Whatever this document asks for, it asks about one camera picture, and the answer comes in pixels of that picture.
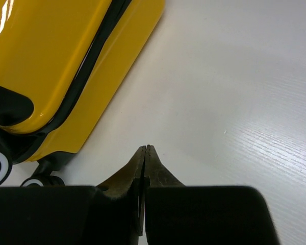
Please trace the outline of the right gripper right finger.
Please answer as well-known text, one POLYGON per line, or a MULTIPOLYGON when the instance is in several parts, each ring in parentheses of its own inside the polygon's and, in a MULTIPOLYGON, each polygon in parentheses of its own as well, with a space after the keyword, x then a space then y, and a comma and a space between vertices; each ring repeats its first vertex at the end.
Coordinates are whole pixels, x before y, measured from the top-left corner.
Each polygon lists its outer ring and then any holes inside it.
POLYGON ((162 241, 170 220, 172 194, 181 183, 161 162, 153 145, 146 146, 144 160, 145 232, 148 242, 162 241))

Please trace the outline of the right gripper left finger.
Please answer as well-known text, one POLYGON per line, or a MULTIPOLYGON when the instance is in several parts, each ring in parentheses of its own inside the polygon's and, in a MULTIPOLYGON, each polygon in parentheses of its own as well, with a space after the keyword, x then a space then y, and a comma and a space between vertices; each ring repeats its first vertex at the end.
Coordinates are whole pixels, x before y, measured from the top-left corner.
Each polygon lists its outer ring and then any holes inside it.
POLYGON ((143 235, 145 152, 146 146, 140 146, 125 166, 96 186, 109 199, 114 223, 127 237, 143 235))

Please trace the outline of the yellow hard-shell suitcase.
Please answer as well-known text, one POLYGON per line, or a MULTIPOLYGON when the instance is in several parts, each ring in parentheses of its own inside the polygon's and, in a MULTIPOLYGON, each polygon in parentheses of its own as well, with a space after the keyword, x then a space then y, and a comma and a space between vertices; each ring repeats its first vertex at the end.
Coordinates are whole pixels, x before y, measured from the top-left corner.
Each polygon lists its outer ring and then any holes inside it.
POLYGON ((0 186, 23 162, 23 186, 63 185, 165 4, 0 1, 0 186))

